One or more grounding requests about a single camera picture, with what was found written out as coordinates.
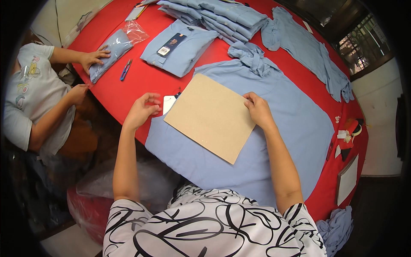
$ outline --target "wall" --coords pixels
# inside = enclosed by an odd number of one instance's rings
[[[397,158],[395,114],[402,88],[397,61],[391,59],[352,84],[369,125],[368,148],[361,175],[399,175],[402,162]]]
[[[31,29],[44,44],[60,47],[58,31],[60,31],[61,41],[64,45],[67,42],[66,36],[77,25],[82,15],[93,9],[101,9],[111,1],[48,0],[33,21]],[[57,30],[56,6],[59,30]]]

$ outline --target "hand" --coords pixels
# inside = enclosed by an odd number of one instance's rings
[[[269,127],[276,126],[270,107],[268,103],[263,98],[259,97],[254,92],[249,92],[243,95],[248,101],[244,102],[244,105],[250,110],[251,119],[260,126],[263,130]]]
[[[88,84],[78,84],[73,87],[66,95],[70,105],[80,105],[83,103],[85,94],[88,90]]]
[[[103,50],[104,48],[106,48],[107,45],[103,45],[102,47],[100,47],[97,51],[95,52],[91,52],[91,53],[84,53],[82,55],[82,57],[80,58],[80,64],[83,67],[84,71],[87,73],[87,75],[90,75],[89,69],[90,66],[93,63],[98,63],[103,65],[104,62],[102,60],[100,60],[99,58],[108,58],[110,57],[110,55],[108,53],[110,53],[109,50]]]
[[[150,115],[157,115],[162,108],[159,106],[161,102],[155,99],[155,97],[160,97],[160,94],[145,93],[142,97],[137,99],[131,107],[123,127],[136,130],[145,123]],[[148,102],[154,103],[155,105],[146,105]]]

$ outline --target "brown pants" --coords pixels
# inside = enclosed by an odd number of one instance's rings
[[[85,161],[90,153],[97,149],[97,135],[86,120],[93,120],[97,109],[87,96],[82,105],[76,105],[72,129],[65,144],[58,151],[70,159]]]

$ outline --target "white t-shirt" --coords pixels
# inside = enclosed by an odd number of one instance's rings
[[[49,59],[53,50],[53,46],[34,43],[21,47],[17,56],[21,70],[11,76],[7,85],[3,131],[24,151],[28,148],[32,124],[37,124],[71,89],[51,68]],[[55,155],[64,145],[75,111],[73,105],[60,126],[43,143],[42,150]]]
[[[326,248],[304,204],[282,216],[232,190],[182,187],[156,215],[131,200],[110,209],[104,257],[323,256]]]

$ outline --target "person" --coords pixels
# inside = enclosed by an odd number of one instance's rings
[[[181,187],[156,215],[140,204],[134,135],[161,111],[159,96],[144,94],[124,121],[103,256],[326,256],[268,103],[253,92],[244,95],[245,106],[264,130],[277,209],[229,189],[202,190],[193,184]]]
[[[85,100],[88,85],[71,88],[51,64],[80,63],[89,74],[92,64],[103,64],[99,58],[110,56],[105,47],[82,53],[35,43],[22,46],[6,89],[2,125],[8,140],[24,151],[71,159],[84,160],[94,152],[97,136],[86,122],[94,111]]]

